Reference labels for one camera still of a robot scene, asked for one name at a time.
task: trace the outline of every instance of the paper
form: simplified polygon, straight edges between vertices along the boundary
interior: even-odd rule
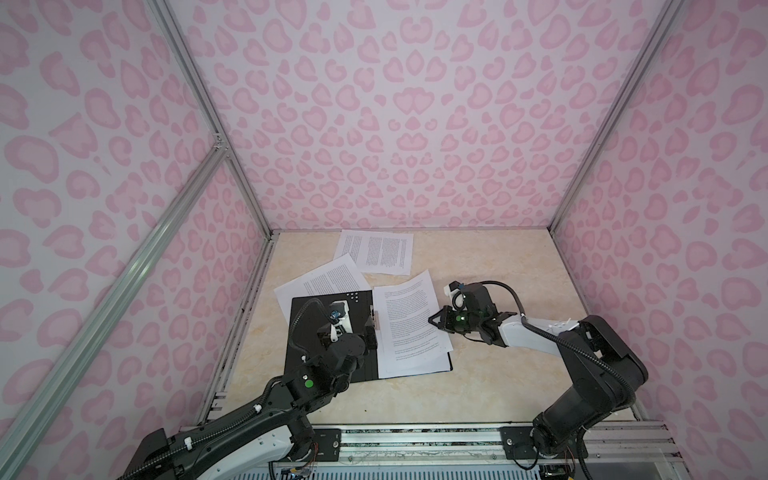
[[[379,360],[380,379],[392,379],[398,376],[424,375],[426,373],[451,371],[451,360],[447,353],[436,357],[434,360],[428,360],[427,362],[414,367],[400,370],[393,369],[391,362],[386,361],[386,353],[383,352],[386,347],[382,340],[382,334],[378,330],[376,330],[376,340],[379,342],[379,347],[376,349],[376,355]]]
[[[410,275],[413,233],[342,230],[333,258],[346,253],[361,272]]]
[[[416,367],[453,350],[448,333],[428,322],[440,310],[429,270],[400,285],[373,289],[373,308],[384,345],[379,364],[387,370]]]
[[[527,319],[531,325],[555,336],[560,335],[566,330],[575,328],[578,325],[578,321],[571,319],[566,322],[550,322],[549,320],[531,318],[530,316],[528,316]],[[519,315],[506,319],[499,327],[498,331],[506,346],[524,346],[529,349],[538,350],[539,352],[560,356],[558,344],[525,328]]]
[[[277,303],[290,323],[290,304],[298,296],[330,295],[371,290],[352,257],[344,255],[275,289]]]

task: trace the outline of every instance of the heart pattern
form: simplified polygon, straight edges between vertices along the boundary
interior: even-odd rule
[[[645,362],[638,398],[697,480],[768,468],[758,4],[688,5],[555,236],[589,310]]]
[[[7,2],[0,10],[2,437],[213,138],[141,0]],[[159,418],[169,431],[197,411],[260,240],[226,168],[195,210],[204,228],[182,228],[173,258],[157,265],[22,478],[119,476],[147,409],[157,412],[142,428]],[[187,246],[192,232],[199,250]],[[212,260],[200,258],[205,245],[220,248]],[[204,265],[218,276],[193,292],[188,280]],[[191,314],[196,304],[202,316]],[[200,356],[188,362],[177,353],[174,363],[184,332],[177,324],[172,333],[168,320],[179,315],[210,338],[195,339]],[[150,377],[147,359],[162,346],[168,371]]]
[[[663,2],[171,4],[296,229],[548,225]]]

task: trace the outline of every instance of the beige marble tabletop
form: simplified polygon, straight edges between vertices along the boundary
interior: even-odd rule
[[[283,373],[288,325],[274,295],[284,284],[333,259],[338,232],[282,233],[240,347],[224,412],[258,396]],[[414,233],[411,276],[366,274],[371,286],[393,285],[429,269],[438,302],[453,280],[499,280],[514,288],[535,318],[581,319],[584,307],[546,230],[425,230]],[[499,311],[516,311],[491,287]],[[452,335],[453,371],[353,383],[310,415],[313,423],[530,422],[571,380],[559,357],[499,348]],[[629,410],[609,419],[632,420]]]

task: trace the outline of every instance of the wall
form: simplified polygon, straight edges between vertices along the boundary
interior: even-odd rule
[[[690,6],[556,239],[697,480],[768,469],[767,25]]]
[[[661,0],[171,2],[272,227],[547,225]]]
[[[210,150],[147,13],[0,7],[0,436]]]
[[[146,434],[193,425],[261,243],[222,165],[22,478],[116,478]]]

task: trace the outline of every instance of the black clipboard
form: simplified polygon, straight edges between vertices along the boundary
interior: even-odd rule
[[[290,319],[299,312],[299,309],[307,300],[317,298],[323,305],[330,306],[333,302],[346,300],[349,307],[349,322],[352,324],[352,331],[360,335],[365,335],[365,325],[373,308],[373,292],[371,290],[362,290],[348,293],[332,293],[330,295],[299,296],[291,300]],[[325,352],[323,345],[317,336],[317,330],[325,326],[328,319],[323,318],[319,309],[311,306],[301,317],[300,324],[293,333],[293,341],[310,352],[310,356],[319,355]],[[290,345],[286,348],[286,362],[283,373],[287,374],[297,366],[301,365],[301,352]],[[450,365],[449,372],[453,371],[453,362],[451,354],[446,353]],[[351,383],[368,382],[369,380],[379,379],[379,360],[375,350],[369,350],[365,355],[362,368],[357,369],[349,379]]]

